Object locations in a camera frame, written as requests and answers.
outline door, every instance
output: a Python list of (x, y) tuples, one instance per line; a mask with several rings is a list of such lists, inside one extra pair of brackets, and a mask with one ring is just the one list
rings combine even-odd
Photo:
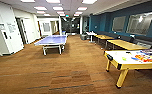
[(35, 41), (35, 35), (33, 30), (32, 22), (29, 18), (25, 18), (22, 20), (23, 27), (24, 27), (24, 33), (26, 34), (28, 43), (32, 43)]

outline ping pong table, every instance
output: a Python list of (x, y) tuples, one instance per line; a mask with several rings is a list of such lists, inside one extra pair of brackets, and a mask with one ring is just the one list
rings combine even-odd
[(42, 45), (44, 55), (46, 55), (46, 49), (48, 48), (59, 48), (59, 53), (61, 54), (61, 49), (64, 50), (66, 40), (67, 35), (51, 35), (34, 43), (34, 45)]

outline wooden table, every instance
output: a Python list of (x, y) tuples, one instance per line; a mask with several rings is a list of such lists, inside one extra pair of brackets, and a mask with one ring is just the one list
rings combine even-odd
[(116, 84), (117, 88), (121, 88), (125, 80), (125, 77), (128, 73), (128, 70), (152, 69), (152, 62), (142, 62), (131, 59), (132, 57), (135, 57), (135, 55), (137, 54), (139, 54), (139, 51), (124, 51), (124, 50), (105, 51), (104, 56), (106, 58), (108, 58), (107, 55), (113, 57), (113, 59), (108, 59), (106, 71), (109, 72), (109, 68), (111, 64), (115, 66), (118, 70), (121, 70), (120, 76)]
[(99, 43), (99, 39), (101, 39), (101, 40), (106, 40), (105, 49), (106, 49), (106, 47), (107, 47), (107, 40), (114, 39), (113, 37), (109, 37), (109, 36), (106, 36), (106, 35), (95, 35), (95, 37), (98, 38), (98, 43)]
[(120, 47), (122, 47), (122, 48), (124, 48), (126, 50), (148, 49), (148, 48), (142, 47), (140, 45), (136, 45), (134, 43), (130, 43), (130, 42), (127, 42), (127, 41), (124, 41), (124, 40), (120, 40), (120, 39), (117, 39), (117, 40), (107, 40), (107, 41), (113, 44), (113, 49), (114, 49), (114, 45), (120, 46)]

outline wall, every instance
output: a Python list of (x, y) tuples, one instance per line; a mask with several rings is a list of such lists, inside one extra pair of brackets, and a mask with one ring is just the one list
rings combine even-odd
[(23, 49), (12, 7), (0, 2), (0, 55), (13, 54)]
[[(59, 21), (59, 18), (37, 18), (37, 20), (39, 21), (39, 24), (40, 24), (42, 36), (44, 36), (44, 35), (52, 35), (53, 34), (52, 27), (51, 27), (51, 21)], [(50, 32), (44, 32), (43, 23), (49, 23)]]
[(18, 9), (13, 9), (13, 11), (15, 17), (23, 19), (24, 22), (26, 21), (25, 27), (27, 29), (26, 32), (29, 43), (35, 41), (36, 39), (39, 39), (40, 33), (36, 15)]
[[(142, 3), (139, 5), (135, 5), (132, 7), (128, 7), (125, 9), (121, 9), (121, 10), (111, 12), (111, 13), (103, 13), (100, 15), (93, 15), (90, 18), (90, 20), (91, 20), (90, 21), (91, 22), (90, 30), (93, 30), (94, 26), (98, 25), (98, 23), (100, 22), (99, 31), (113, 32), (112, 31), (112, 24), (113, 24), (114, 17), (126, 16), (123, 32), (117, 32), (117, 33), (120, 35), (127, 35), (128, 36), (130, 34), (126, 33), (126, 30), (128, 27), (128, 20), (129, 20), (130, 15), (136, 15), (136, 14), (142, 14), (142, 13), (148, 13), (148, 12), (152, 12), (152, 1)], [(149, 28), (146, 36), (152, 37), (152, 22), (150, 24), (150, 28)]]
[(97, 32), (100, 30), (100, 16), (98, 15), (90, 15), (89, 18), (89, 31)]

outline table leg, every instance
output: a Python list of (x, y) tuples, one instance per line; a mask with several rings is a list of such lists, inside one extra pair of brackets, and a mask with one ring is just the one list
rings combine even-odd
[(61, 45), (59, 45), (59, 52), (60, 52), (60, 55), (61, 55)]
[(46, 49), (43, 46), (43, 54), (46, 55)]
[(119, 79), (118, 79), (117, 84), (116, 84), (117, 88), (121, 88), (121, 86), (124, 82), (124, 79), (127, 75), (127, 72), (128, 72), (127, 69), (126, 70), (121, 70), (121, 74), (120, 74)]
[(110, 65), (111, 65), (111, 62), (108, 60), (107, 67), (106, 67), (106, 71), (107, 71), (107, 72), (109, 72)]
[(113, 50), (114, 50), (114, 44), (113, 44)]
[(91, 42), (92, 42), (92, 35), (91, 35)]
[(98, 44), (99, 44), (99, 38), (98, 38)]
[(107, 40), (106, 40), (106, 43), (105, 43), (105, 49), (106, 49), (106, 47), (107, 47)]

